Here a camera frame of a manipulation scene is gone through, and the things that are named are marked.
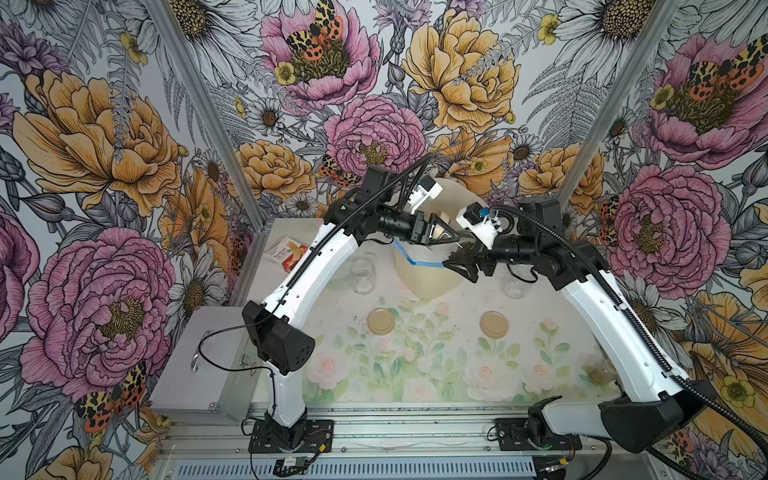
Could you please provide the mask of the glass jar with tea leaves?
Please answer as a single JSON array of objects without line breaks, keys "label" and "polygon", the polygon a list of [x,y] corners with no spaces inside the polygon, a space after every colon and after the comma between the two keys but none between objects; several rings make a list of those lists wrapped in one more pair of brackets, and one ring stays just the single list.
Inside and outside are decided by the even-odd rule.
[{"label": "glass jar with tea leaves", "polygon": [[510,274],[505,274],[501,279],[501,292],[510,299],[520,300],[524,298],[531,287],[530,283],[523,282]]}]

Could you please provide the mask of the glass tea jar beige lid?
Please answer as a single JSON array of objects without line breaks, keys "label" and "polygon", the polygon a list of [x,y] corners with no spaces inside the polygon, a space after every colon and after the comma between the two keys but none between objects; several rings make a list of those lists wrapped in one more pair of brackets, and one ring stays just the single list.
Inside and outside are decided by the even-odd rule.
[{"label": "glass tea jar beige lid", "polygon": [[477,237],[468,231],[454,233],[444,232],[440,235],[439,239],[444,244],[455,244],[462,250],[472,250],[478,243]]}]

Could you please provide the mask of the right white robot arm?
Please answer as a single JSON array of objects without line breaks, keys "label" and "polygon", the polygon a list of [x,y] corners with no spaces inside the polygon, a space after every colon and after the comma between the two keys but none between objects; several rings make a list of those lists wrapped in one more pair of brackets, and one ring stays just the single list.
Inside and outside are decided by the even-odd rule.
[{"label": "right white robot arm", "polygon": [[597,248],[564,234],[557,201],[530,197],[517,207],[472,203],[456,216],[475,239],[473,248],[446,267],[476,282],[497,265],[529,265],[581,314],[612,363],[621,395],[599,404],[545,400],[533,413],[534,430],[607,435],[624,450],[651,453],[655,445],[710,409],[746,434],[761,452],[767,439],[719,404],[712,387],[693,381],[661,348]]}]

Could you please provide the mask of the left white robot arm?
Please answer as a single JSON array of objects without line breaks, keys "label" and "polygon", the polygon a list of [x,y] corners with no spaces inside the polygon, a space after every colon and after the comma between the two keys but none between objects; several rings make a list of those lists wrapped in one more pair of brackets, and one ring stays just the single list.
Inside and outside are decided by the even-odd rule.
[{"label": "left white robot arm", "polygon": [[371,167],[361,186],[328,208],[308,250],[285,280],[261,302],[242,309],[246,329],[272,387],[271,404],[256,420],[251,447],[266,443],[293,452],[307,436],[308,411],[302,397],[302,368],[316,342],[304,332],[306,318],[332,276],[374,234],[412,245],[458,240],[458,233],[421,206],[444,190],[424,169],[427,154],[401,173]]}]

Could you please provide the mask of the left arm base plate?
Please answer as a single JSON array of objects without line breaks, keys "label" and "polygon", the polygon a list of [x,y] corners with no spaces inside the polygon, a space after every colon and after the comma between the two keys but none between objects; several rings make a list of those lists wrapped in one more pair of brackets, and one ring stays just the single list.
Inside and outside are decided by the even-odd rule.
[{"label": "left arm base plate", "polygon": [[325,453],[332,449],[335,422],[330,419],[300,420],[283,427],[273,420],[257,420],[250,434],[252,454]]}]

